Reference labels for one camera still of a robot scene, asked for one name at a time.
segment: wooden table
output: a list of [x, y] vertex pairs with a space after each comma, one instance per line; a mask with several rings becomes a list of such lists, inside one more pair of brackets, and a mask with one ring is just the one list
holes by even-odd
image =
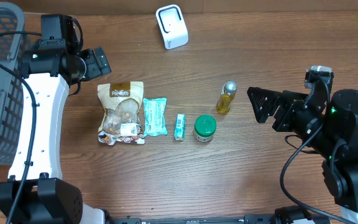
[[[248, 87], [307, 93], [305, 69], [321, 64], [335, 72], [333, 91], [358, 89], [358, 11], [187, 14], [190, 41], [174, 50], [164, 49], [154, 15], [77, 19], [84, 48], [102, 46], [112, 73], [67, 99], [60, 160], [64, 180], [81, 189], [84, 202], [114, 217], [233, 217], [293, 205], [278, 182], [293, 152], [283, 140], [288, 133], [276, 133], [272, 118], [255, 121]], [[39, 31], [39, 17], [28, 17], [26, 30]], [[215, 104], [227, 80], [237, 82], [238, 92], [223, 116]], [[168, 98], [168, 136], [147, 137], [144, 146], [100, 144], [96, 87], [128, 81], [144, 82], [146, 98]], [[173, 139], [178, 113], [188, 122], [184, 142]], [[193, 137], [202, 114], [218, 122], [210, 143]], [[321, 156], [300, 154], [286, 186], [301, 201], [339, 214], [321, 162]], [[8, 169], [0, 167], [0, 181]]]

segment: glass bottle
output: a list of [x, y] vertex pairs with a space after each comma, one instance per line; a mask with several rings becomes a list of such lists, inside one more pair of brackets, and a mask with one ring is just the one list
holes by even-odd
[[231, 102], [234, 99], [237, 91], [237, 84], [235, 81], [228, 81], [223, 85], [221, 96], [216, 103], [216, 111], [221, 114], [227, 114], [230, 110]]

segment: light blue pouch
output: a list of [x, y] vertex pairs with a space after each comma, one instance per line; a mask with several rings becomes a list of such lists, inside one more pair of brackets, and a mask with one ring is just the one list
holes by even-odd
[[145, 131], [144, 136], [167, 135], [165, 127], [165, 107], [167, 106], [166, 98], [143, 99]]

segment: gray plastic basket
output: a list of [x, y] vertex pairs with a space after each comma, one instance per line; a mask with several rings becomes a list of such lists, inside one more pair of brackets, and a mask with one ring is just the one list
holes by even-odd
[[[0, 32], [24, 30], [24, 13], [15, 4], [0, 2]], [[22, 35], [0, 37], [0, 62], [15, 69]], [[12, 164], [21, 126], [23, 89], [21, 83], [0, 69], [0, 164]]]

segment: plastic food package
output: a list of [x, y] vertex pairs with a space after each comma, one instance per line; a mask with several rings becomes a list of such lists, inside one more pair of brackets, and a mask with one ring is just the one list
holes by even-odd
[[142, 106], [143, 82], [98, 85], [98, 97], [104, 108], [99, 127], [99, 142], [144, 144], [144, 134], [137, 115]]
[[160, 134], [167, 135], [168, 131], [165, 127], [165, 107], [167, 105], [166, 98], [143, 99], [144, 109], [144, 136], [158, 136]]

